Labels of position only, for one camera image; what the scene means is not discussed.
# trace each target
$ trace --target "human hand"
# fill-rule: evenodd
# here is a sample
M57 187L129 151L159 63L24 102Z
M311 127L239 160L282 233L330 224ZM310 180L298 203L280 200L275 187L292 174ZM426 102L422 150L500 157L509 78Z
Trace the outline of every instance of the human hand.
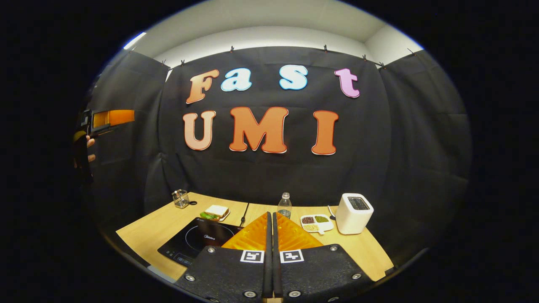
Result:
M94 143L95 143L95 139L90 139L90 136L86 135L86 148L94 145ZM88 156L88 162L92 162L94 160L95 160L94 154Z

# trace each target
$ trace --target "pink letter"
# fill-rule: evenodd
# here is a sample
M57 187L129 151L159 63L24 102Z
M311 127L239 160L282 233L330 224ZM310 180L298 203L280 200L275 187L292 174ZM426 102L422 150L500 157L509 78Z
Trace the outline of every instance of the pink letter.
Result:
M185 144L187 144L189 148L194 150L204 150L210 146L212 135L211 124L215 115L215 111L206 111L201 114L202 120L204 120L204 136L202 137L202 140L197 140L195 138L195 120L197 119L197 114L189 113L183 115L183 121L185 121Z
M335 75L339 77L341 81L342 92L350 98L357 98L360 96L360 92L352 87L352 80L357 81L357 76L352 75L350 70L343 68L342 70L335 71Z

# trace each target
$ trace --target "white ceiling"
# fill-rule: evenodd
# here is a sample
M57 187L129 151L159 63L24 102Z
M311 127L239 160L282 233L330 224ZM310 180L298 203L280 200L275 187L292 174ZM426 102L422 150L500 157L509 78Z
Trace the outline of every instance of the white ceiling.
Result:
M157 23L136 43L154 58L191 40L253 26L294 26L364 43L386 23L336 0L209 0Z

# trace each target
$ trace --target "sandwich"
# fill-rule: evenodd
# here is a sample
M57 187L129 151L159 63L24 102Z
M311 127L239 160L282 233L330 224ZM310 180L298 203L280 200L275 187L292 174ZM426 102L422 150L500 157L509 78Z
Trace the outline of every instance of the sandwich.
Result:
M219 221L222 218L226 217L229 212L230 210L228 207L212 205L208 207L208 209L206 209L204 212L201 212L201 217L212 221Z

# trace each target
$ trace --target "white wall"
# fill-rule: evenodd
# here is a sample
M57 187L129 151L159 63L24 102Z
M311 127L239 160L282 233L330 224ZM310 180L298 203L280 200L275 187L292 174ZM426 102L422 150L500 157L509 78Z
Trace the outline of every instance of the white wall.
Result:
M191 40L160 54L154 59L170 67L180 65L181 60L193 61L212 54L226 52L230 46L235 50L262 46L301 46L347 53L357 57L372 58L363 43L332 33L290 26L256 26L215 33Z
M423 49L421 45L391 25L379 29L365 42L365 45L372 54L372 57L367 56L367 59L377 63L382 62L384 65L410 55L411 52L406 48L412 52Z

